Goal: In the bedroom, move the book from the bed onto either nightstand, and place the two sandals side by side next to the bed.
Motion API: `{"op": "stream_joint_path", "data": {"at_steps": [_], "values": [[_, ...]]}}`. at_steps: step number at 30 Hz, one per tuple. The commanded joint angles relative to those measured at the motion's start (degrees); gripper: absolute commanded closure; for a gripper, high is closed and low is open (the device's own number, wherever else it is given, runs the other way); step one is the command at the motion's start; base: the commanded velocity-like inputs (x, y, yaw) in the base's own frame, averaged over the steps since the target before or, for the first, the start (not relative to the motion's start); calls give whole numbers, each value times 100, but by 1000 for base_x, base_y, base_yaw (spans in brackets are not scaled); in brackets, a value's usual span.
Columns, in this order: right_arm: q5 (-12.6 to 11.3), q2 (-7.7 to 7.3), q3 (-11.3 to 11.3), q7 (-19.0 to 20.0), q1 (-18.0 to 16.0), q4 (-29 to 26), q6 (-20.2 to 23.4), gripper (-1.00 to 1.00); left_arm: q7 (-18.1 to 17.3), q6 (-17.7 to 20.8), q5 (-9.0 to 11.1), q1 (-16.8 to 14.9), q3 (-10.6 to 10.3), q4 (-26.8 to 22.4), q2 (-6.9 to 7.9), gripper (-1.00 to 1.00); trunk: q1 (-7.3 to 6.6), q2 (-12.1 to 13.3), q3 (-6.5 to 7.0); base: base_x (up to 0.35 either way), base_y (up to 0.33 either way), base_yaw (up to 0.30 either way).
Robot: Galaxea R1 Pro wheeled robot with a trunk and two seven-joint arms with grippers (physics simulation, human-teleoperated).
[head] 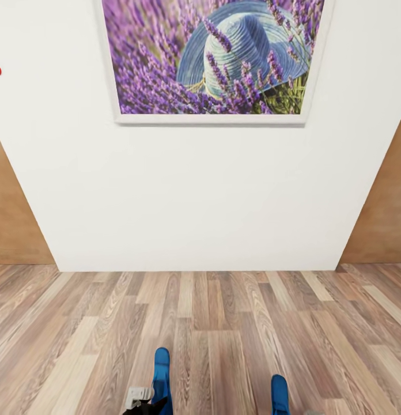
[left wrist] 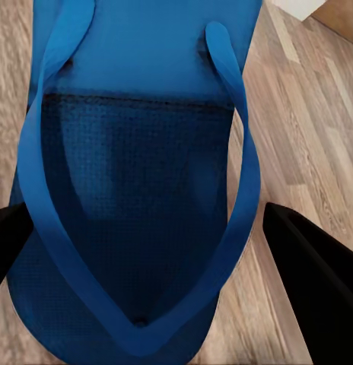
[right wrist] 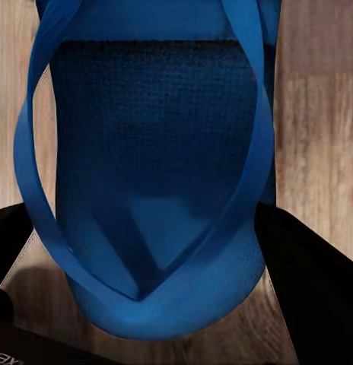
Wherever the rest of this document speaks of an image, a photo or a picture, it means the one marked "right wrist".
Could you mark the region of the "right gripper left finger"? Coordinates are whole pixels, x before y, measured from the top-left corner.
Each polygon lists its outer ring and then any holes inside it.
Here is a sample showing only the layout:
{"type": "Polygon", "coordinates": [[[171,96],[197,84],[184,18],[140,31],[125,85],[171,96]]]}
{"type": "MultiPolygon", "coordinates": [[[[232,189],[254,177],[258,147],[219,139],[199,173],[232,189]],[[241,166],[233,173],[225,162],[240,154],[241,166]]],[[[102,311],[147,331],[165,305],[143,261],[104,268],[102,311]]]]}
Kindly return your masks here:
{"type": "Polygon", "coordinates": [[[24,202],[0,208],[0,284],[2,284],[34,226],[24,202]]]}

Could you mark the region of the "sandal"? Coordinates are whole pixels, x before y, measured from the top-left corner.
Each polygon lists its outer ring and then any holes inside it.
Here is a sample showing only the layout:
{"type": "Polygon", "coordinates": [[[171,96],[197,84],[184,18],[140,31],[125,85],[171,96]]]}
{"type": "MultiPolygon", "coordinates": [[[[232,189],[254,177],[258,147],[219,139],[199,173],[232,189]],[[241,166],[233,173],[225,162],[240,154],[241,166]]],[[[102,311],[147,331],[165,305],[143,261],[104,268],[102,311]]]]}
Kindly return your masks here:
{"type": "Polygon", "coordinates": [[[276,206],[281,0],[35,0],[40,17],[14,170],[84,316],[163,341],[233,312],[266,268],[258,202],[276,206]],[[56,216],[33,93],[56,99],[56,216]]]}

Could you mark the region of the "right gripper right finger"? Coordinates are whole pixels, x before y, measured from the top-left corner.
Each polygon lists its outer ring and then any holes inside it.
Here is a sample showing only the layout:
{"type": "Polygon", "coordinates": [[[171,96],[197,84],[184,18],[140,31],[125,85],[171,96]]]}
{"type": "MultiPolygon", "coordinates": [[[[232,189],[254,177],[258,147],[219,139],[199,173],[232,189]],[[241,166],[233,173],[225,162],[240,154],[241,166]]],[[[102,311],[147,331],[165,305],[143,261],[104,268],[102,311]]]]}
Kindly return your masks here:
{"type": "Polygon", "coordinates": [[[353,365],[353,262],[277,206],[254,231],[300,365],[353,365]]]}

